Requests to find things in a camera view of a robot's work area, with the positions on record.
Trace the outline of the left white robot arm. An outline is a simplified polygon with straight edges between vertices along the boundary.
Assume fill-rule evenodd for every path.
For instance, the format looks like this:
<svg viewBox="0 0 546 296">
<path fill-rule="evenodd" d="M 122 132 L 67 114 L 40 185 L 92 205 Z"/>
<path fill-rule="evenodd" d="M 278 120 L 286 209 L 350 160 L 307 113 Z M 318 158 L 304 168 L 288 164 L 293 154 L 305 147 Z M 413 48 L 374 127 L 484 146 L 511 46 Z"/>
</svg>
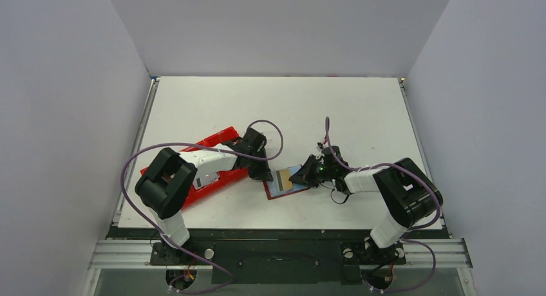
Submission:
<svg viewBox="0 0 546 296">
<path fill-rule="evenodd" d="M 243 136 L 213 147 L 198 144 L 194 151 L 175 151 L 170 147 L 160 150 L 137 181 L 135 192 L 152 212 L 164 242 L 175 248 L 189 240 L 182 207 L 196 179 L 247 169 L 251 179 L 270 181 L 266 144 L 265 135 L 249 128 Z"/>
</svg>

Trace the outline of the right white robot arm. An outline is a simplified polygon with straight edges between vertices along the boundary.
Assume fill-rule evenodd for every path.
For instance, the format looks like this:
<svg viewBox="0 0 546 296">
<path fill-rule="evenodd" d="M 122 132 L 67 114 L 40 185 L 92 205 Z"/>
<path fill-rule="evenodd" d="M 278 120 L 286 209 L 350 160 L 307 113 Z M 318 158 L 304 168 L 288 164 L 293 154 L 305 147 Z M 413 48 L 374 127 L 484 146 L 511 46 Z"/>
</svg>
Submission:
<svg viewBox="0 0 546 296">
<path fill-rule="evenodd" d="M 378 249 L 394 245 L 409 231 L 433 225 L 443 204 L 439 190 L 412 159 L 357 169 L 343 160 L 338 146 L 324 146 L 319 156 L 309 156 L 290 181 L 308 187 L 331 182 L 347 196 L 380 194 L 387 214 L 366 241 Z"/>
</svg>

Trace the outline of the red leather card holder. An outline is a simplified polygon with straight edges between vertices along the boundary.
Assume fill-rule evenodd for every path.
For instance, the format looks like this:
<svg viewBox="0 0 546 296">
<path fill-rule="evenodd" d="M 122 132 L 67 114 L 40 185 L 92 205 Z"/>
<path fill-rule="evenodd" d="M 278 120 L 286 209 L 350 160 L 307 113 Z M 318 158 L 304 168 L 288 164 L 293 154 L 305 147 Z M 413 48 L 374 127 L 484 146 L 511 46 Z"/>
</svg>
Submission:
<svg viewBox="0 0 546 296">
<path fill-rule="evenodd" d="M 292 167 L 272 171 L 270 173 L 272 176 L 272 180 L 262 181 L 267 199 L 278 199 L 298 192 L 309 190 L 309 186 L 293 183 L 289 180 L 289 178 L 293 176 L 301 167 L 302 165 L 295 165 Z"/>
</svg>

